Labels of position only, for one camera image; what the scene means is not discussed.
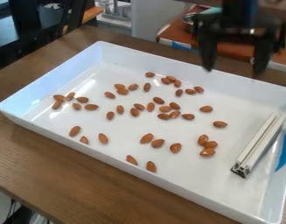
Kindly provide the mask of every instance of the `wooden table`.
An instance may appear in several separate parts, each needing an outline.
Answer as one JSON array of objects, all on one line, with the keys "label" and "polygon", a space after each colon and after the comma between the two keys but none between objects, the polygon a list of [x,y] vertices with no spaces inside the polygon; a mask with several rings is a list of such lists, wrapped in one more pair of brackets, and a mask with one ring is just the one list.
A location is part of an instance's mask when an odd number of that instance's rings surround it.
[{"label": "wooden table", "polygon": [[[199,56],[82,26],[0,71],[0,101],[98,40],[199,64]],[[251,76],[231,59],[218,69]],[[286,73],[261,80],[286,86]],[[0,191],[57,223],[236,223],[126,172],[17,126],[0,113]]]}]

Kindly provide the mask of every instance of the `almond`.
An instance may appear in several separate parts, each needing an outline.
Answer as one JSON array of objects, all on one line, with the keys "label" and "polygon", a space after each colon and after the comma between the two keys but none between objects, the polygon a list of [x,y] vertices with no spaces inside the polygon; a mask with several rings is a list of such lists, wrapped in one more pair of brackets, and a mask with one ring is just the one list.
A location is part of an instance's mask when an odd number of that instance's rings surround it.
[{"label": "almond", "polygon": [[170,118],[177,118],[181,115],[180,111],[173,111],[170,113]]},{"label": "almond", "polygon": [[194,115],[193,115],[193,114],[184,114],[184,115],[182,115],[182,117],[183,117],[185,120],[193,120]]},{"label": "almond", "polygon": [[207,148],[216,148],[218,146],[217,142],[214,142],[214,141],[210,141],[210,142],[207,142],[204,144],[204,147],[207,149]]},{"label": "almond", "polygon": [[202,157],[206,157],[209,158],[210,156],[213,156],[215,154],[215,150],[212,148],[207,148],[207,149],[203,149],[199,155]]},{"label": "almond", "polygon": [[204,145],[206,142],[208,142],[208,136],[207,135],[201,135],[199,137],[199,140],[198,140],[198,144],[199,145]]},{"label": "almond", "polygon": [[162,119],[162,120],[169,120],[170,116],[167,114],[159,114],[158,118]]},{"label": "almond", "polygon": [[158,139],[158,140],[153,141],[151,145],[153,148],[159,148],[159,147],[163,146],[163,144],[164,144],[164,140]]},{"label": "almond", "polygon": [[148,77],[148,78],[152,78],[152,77],[155,76],[155,74],[154,74],[154,73],[151,73],[151,72],[148,72],[148,73],[146,73],[145,75],[146,75],[146,77]]},{"label": "almond", "polygon": [[113,111],[109,111],[107,114],[106,114],[106,117],[108,118],[109,121],[113,120],[114,117],[115,117],[115,113]]},{"label": "almond", "polygon": [[213,125],[216,128],[225,128],[227,126],[227,123],[226,122],[217,121],[217,122],[214,122]]},{"label": "almond", "polygon": [[143,85],[143,90],[144,92],[149,92],[150,91],[150,87],[151,85],[149,84],[149,82],[147,82],[146,84]]},{"label": "almond", "polygon": [[63,96],[62,94],[55,94],[53,96],[54,100],[56,100],[57,102],[62,102],[65,100],[65,96]]},{"label": "almond", "polygon": [[75,102],[74,104],[72,104],[73,108],[76,110],[80,110],[81,109],[81,105],[77,102]]},{"label": "almond", "polygon": [[124,113],[124,107],[122,105],[119,105],[116,107],[116,112],[121,115],[122,113]]},{"label": "almond", "polygon": [[136,108],[132,108],[130,110],[131,115],[133,115],[134,117],[139,116],[139,111]]},{"label": "almond", "polygon": [[181,87],[181,85],[182,85],[182,82],[180,80],[175,80],[175,82],[174,82],[175,88],[179,88],[179,87]]},{"label": "almond", "polygon": [[108,143],[108,137],[102,133],[100,133],[98,135],[98,138],[99,138],[99,141],[102,143],[102,144],[107,144]]},{"label": "almond", "polygon": [[152,112],[154,110],[154,108],[155,108],[154,102],[149,102],[148,105],[147,105],[147,110],[149,112]]},{"label": "almond", "polygon": [[161,112],[170,112],[171,111],[171,107],[170,106],[162,106],[162,107],[160,107],[159,108],[159,110],[161,111]]},{"label": "almond", "polygon": [[75,96],[75,92],[71,92],[70,94],[68,94],[68,95],[66,96],[66,99],[67,99],[68,101],[71,101],[71,100],[74,98],[74,96]]},{"label": "almond", "polygon": [[154,97],[153,101],[158,104],[164,104],[164,100],[159,97]]},{"label": "almond", "polygon": [[88,102],[88,98],[87,97],[83,97],[83,96],[76,98],[76,100],[78,102],[82,102],[82,103],[87,103]]},{"label": "almond", "polygon": [[150,172],[156,172],[157,168],[155,166],[155,164],[152,161],[149,161],[146,165],[146,169]]},{"label": "almond", "polygon": [[129,87],[128,87],[128,90],[130,91],[134,91],[134,90],[137,90],[138,89],[138,85],[133,83],[131,84]]},{"label": "almond", "polygon": [[78,133],[80,133],[80,129],[81,129],[80,126],[72,127],[71,130],[70,130],[69,136],[70,137],[76,136]]},{"label": "almond", "polygon": [[177,80],[174,76],[166,76],[166,79],[168,79],[171,82],[174,82]]},{"label": "almond", "polygon": [[82,136],[80,139],[81,143],[88,144],[88,139],[85,136]]},{"label": "almond", "polygon": [[138,165],[137,161],[136,161],[132,156],[130,156],[130,155],[128,155],[128,156],[126,157],[126,161],[129,162],[129,163],[131,163],[131,164],[133,164],[133,165]]},{"label": "almond", "polygon": [[136,109],[144,110],[144,106],[142,104],[135,103],[134,106],[135,106]]},{"label": "almond", "polygon": [[180,109],[180,106],[177,103],[175,103],[174,101],[170,103],[170,107],[172,109]]},{"label": "almond", "polygon": [[177,97],[180,97],[180,96],[182,95],[182,93],[183,93],[183,90],[182,90],[182,89],[178,89],[178,90],[176,91],[175,95],[176,95]]},{"label": "almond", "polygon": [[125,88],[125,86],[123,84],[115,84],[115,88],[116,89]]},{"label": "almond", "polygon": [[99,106],[96,104],[87,104],[85,106],[85,109],[87,109],[87,110],[97,110],[98,108],[99,108]]},{"label": "almond", "polygon": [[119,88],[117,91],[116,91],[119,95],[127,95],[128,94],[128,89],[126,88]]},{"label": "almond", "polygon": [[153,140],[154,136],[149,133],[141,138],[141,144],[148,144]]},{"label": "almond", "polygon": [[62,101],[56,101],[53,105],[52,105],[52,109],[59,109],[59,107],[61,106]]},{"label": "almond", "polygon": [[187,88],[186,90],[185,90],[185,92],[187,93],[187,94],[189,94],[189,95],[195,95],[197,92],[196,91],[194,91],[193,89],[191,89],[191,88]]},{"label": "almond", "polygon": [[180,143],[174,143],[170,147],[171,152],[174,154],[180,152],[181,149],[182,149],[182,145]]},{"label": "almond", "polygon": [[110,92],[105,92],[104,93],[106,97],[108,97],[109,99],[115,99],[115,95],[110,93]]},{"label": "almond", "polygon": [[194,89],[199,93],[199,94],[203,94],[204,93],[204,89],[202,87],[194,87]]},{"label": "almond", "polygon": [[204,113],[209,113],[209,112],[213,111],[213,108],[210,106],[204,106],[204,107],[200,108],[199,110],[204,112]]},{"label": "almond", "polygon": [[162,78],[161,81],[166,85],[171,83],[171,81],[168,78]]}]

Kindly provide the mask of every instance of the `table surface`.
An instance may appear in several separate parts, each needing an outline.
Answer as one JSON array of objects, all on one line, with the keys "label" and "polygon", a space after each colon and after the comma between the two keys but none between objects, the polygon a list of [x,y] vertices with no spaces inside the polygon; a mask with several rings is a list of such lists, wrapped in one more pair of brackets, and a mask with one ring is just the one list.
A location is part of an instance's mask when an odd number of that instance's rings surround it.
[{"label": "table surface", "polygon": [[[199,12],[206,8],[197,6],[188,12]],[[171,22],[171,25],[157,35],[157,40],[159,39],[169,39],[185,44],[189,44],[194,49],[199,48],[199,43],[194,41],[192,35],[185,31],[185,24],[182,22],[181,18],[177,18]],[[254,46],[253,45],[243,45],[234,43],[219,43],[218,52],[220,56],[227,57],[230,59],[236,59],[248,62],[254,57]],[[281,53],[276,53],[273,58],[274,62],[286,65],[286,49]]]},{"label": "table surface", "polygon": [[[1,70],[0,101],[98,40],[193,64],[200,62],[196,54],[82,26]],[[231,59],[219,58],[218,69],[252,75],[249,64]],[[286,73],[267,71],[260,80],[286,86]],[[19,127],[1,113],[0,191],[58,223],[236,223]]]},{"label": "table surface", "polygon": [[59,23],[62,16],[62,10],[52,10],[42,6],[38,8],[38,13],[41,27],[19,33],[15,27],[10,9],[0,11],[0,48],[54,27]]}]

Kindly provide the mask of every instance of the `orange surface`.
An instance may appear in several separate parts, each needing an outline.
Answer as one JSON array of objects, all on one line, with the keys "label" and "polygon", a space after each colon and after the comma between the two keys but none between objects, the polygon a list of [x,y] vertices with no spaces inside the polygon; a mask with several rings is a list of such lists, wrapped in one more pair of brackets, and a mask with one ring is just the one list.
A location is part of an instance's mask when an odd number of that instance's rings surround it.
[{"label": "orange surface", "polygon": [[[181,21],[181,18],[173,21],[169,28],[157,36],[157,40],[161,38],[186,43],[194,49],[199,48],[198,42],[195,42],[193,36],[185,31],[185,24]],[[254,46],[219,43],[218,53],[220,56],[249,62],[254,57]],[[286,65],[286,49],[282,53],[275,54],[274,61]]]}]

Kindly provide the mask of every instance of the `robotic arm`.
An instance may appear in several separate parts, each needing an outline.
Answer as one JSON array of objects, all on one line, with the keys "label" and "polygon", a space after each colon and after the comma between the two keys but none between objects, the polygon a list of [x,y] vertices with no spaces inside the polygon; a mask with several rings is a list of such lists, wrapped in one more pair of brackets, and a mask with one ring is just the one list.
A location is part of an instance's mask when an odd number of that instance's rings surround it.
[{"label": "robotic arm", "polygon": [[[198,14],[194,18],[194,36],[199,39],[202,65],[212,71],[219,42],[255,45],[254,74],[262,74],[272,55],[285,47],[286,22],[259,10],[258,0],[185,0],[196,4],[220,4],[221,13]],[[273,0],[278,3],[285,0]]]}]

